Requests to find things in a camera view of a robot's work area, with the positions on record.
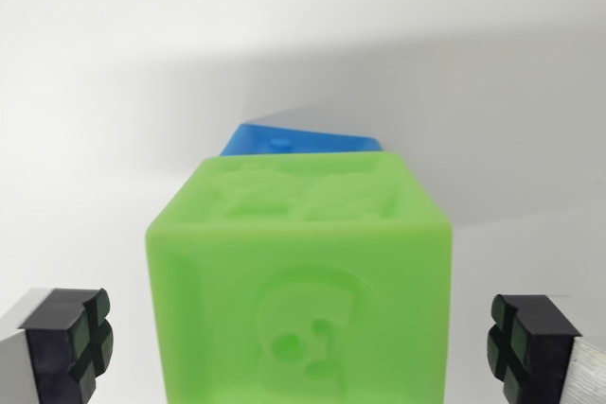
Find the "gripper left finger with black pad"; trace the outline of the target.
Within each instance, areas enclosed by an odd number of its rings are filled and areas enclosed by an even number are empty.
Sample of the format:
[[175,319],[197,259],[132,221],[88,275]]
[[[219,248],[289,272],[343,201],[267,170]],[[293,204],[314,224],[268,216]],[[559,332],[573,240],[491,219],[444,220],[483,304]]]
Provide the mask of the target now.
[[31,289],[1,317],[3,403],[87,403],[110,364],[104,289]]

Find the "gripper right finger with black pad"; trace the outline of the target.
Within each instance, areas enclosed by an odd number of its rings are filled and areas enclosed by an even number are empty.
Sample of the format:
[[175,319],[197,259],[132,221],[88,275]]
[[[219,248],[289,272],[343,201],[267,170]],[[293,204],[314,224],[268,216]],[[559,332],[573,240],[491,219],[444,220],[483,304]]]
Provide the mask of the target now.
[[497,294],[490,314],[488,364],[507,402],[605,401],[603,334],[581,334],[542,294]]

